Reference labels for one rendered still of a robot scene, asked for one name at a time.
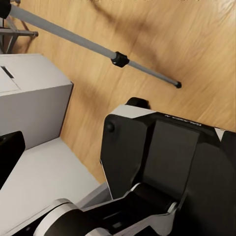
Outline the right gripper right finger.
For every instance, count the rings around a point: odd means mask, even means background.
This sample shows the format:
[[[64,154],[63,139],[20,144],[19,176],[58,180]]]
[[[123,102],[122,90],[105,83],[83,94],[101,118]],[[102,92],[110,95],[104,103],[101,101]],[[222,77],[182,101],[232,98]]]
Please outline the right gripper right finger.
[[[236,170],[236,133],[228,130],[225,131],[220,148]]]

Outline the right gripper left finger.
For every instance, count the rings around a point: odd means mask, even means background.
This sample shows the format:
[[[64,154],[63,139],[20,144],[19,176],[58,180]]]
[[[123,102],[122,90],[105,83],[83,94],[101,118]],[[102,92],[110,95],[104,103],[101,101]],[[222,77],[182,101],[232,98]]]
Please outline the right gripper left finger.
[[[0,189],[26,149],[22,131],[0,136]]]

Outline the camera tripod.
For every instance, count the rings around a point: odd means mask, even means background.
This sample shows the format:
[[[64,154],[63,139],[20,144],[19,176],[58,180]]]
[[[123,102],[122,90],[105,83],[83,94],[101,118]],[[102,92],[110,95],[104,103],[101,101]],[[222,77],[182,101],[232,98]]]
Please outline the camera tripod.
[[[114,65],[119,67],[124,67],[126,64],[133,66],[145,73],[153,75],[161,80],[169,82],[176,86],[177,88],[181,88],[181,82],[174,81],[164,75],[161,75],[143,65],[140,65],[130,59],[127,58],[127,55],[124,55],[120,52],[113,52],[99,44],[92,42],[86,38],[81,37],[63,27],[60,27],[56,24],[53,24],[46,19],[43,19],[37,15],[34,15],[16,5],[10,3],[10,0],[0,0],[0,17],[6,19],[8,15],[11,15],[15,18],[18,18],[22,21],[25,21],[31,25],[37,26],[45,31],[48,31],[52,34],[55,34],[59,37],[62,37],[68,41],[71,41],[75,44],[83,46],[84,48],[90,49],[99,53],[103,56],[111,58],[111,61]]]

